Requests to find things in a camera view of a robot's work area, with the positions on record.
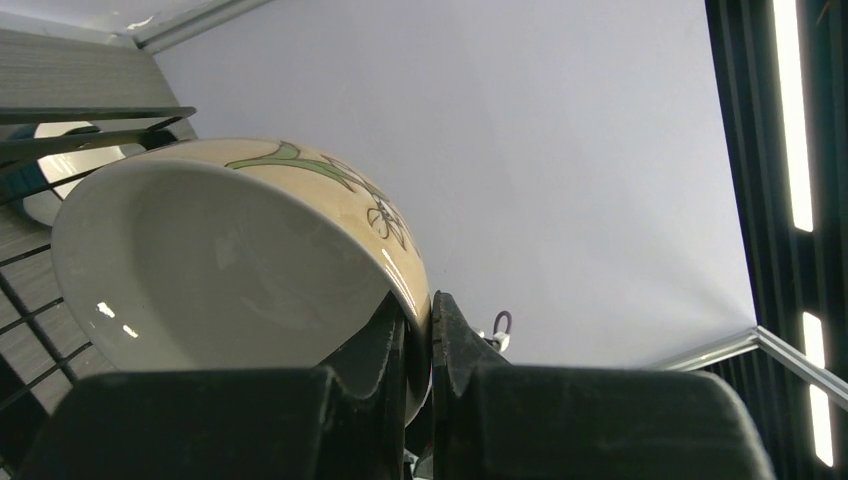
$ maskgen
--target metal rack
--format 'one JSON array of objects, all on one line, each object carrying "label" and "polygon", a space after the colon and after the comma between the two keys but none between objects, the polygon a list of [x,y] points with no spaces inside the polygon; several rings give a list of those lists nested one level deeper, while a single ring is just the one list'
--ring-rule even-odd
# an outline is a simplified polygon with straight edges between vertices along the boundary
[{"label": "metal rack", "polygon": [[[0,176],[8,175],[18,169],[36,162],[39,158],[63,152],[77,152],[113,145],[138,144],[145,149],[159,148],[177,141],[167,130],[175,122],[195,113],[192,107],[174,108],[68,108],[68,109],[0,109],[0,126],[19,126],[67,121],[108,121],[136,119],[164,119],[155,124],[137,129],[117,130],[97,133],[81,133],[62,137],[7,140],[0,142]],[[30,195],[48,191],[53,187],[78,180],[93,170],[73,175],[66,179],[39,188],[14,195],[0,196],[0,208],[8,208],[13,202]],[[49,355],[50,365],[34,378],[26,381],[20,373],[0,356],[0,448],[5,455],[0,458],[0,478],[13,475],[20,467],[23,455],[35,438],[37,429],[47,419],[44,407],[33,396],[33,389],[42,385],[52,375],[60,372],[66,381],[74,384],[79,379],[71,367],[71,362],[92,347],[84,342],[72,351],[60,348],[37,320],[40,315],[48,314],[63,303],[61,297],[40,305],[28,305],[23,295],[10,282],[3,269],[22,265],[27,259],[47,254],[49,243],[22,252],[14,252],[7,258],[0,258],[0,302],[7,302],[10,314],[17,318],[0,324],[0,337],[9,335],[16,329],[26,328],[37,344]]]}]

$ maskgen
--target bowl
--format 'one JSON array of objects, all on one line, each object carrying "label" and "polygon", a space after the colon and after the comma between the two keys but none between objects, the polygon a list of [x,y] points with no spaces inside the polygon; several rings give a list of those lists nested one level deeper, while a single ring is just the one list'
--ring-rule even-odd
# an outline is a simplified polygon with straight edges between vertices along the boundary
[{"label": "bowl", "polygon": [[[10,137],[10,140],[60,137],[77,133],[96,133],[100,129],[89,122],[58,122],[25,125]],[[0,179],[9,195],[19,195],[64,180],[78,173],[93,170],[115,162],[126,156],[143,152],[140,145],[122,145],[94,148],[79,152],[59,153],[39,158],[29,165],[15,170]],[[17,202],[14,207],[33,220],[52,226],[65,197],[76,187],[79,180],[58,185],[49,190],[30,195]]]},{"label": "bowl", "polygon": [[119,369],[314,366],[392,292],[408,421],[424,400],[421,255],[385,193],[331,155],[232,138],[129,157],[76,186],[52,243],[71,313]]}]

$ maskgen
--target painted flower design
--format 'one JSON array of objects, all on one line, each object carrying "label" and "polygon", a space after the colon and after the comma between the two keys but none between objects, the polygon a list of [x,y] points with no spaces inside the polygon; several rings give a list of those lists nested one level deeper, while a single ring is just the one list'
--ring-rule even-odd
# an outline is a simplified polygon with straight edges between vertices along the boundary
[{"label": "painted flower design", "polygon": [[374,206],[368,208],[365,212],[368,224],[380,236],[386,240],[390,236],[394,237],[400,246],[406,250],[407,244],[411,244],[415,253],[420,257],[418,248],[412,242],[409,235],[409,230],[403,223],[400,215],[395,211],[391,201],[386,195],[380,191],[374,184],[366,180],[355,170],[347,166],[344,162],[336,160],[328,155],[321,155],[325,161],[315,160],[311,158],[303,158],[300,156],[300,149],[287,142],[280,143],[280,148],[267,156],[260,158],[251,158],[246,160],[237,160],[230,162],[227,167],[239,169],[244,167],[252,167],[259,165],[281,165],[288,167],[302,168],[321,174],[331,180],[338,182],[340,185],[356,192],[353,185],[357,185],[364,189],[374,200]]}]

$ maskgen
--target white backdrop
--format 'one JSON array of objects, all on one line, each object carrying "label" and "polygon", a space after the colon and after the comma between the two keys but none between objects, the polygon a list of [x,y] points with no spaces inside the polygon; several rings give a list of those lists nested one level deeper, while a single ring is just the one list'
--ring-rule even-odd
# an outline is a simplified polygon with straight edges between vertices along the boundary
[{"label": "white backdrop", "polygon": [[277,0],[159,54],[201,137],[362,168],[514,362],[641,366],[754,325],[702,0]]}]

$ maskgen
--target aluminum frame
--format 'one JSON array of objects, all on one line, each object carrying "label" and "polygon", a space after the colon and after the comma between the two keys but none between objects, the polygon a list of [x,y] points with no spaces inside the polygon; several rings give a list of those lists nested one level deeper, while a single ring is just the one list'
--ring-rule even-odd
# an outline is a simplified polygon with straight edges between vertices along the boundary
[{"label": "aluminum frame", "polygon": [[271,0],[214,0],[132,36],[138,48],[153,55],[211,30]]},{"label": "aluminum frame", "polygon": [[848,383],[845,380],[825,368],[814,365],[806,355],[762,326],[745,330],[649,368],[689,372],[756,349],[761,349],[804,381],[821,388],[833,403],[848,411]]}]

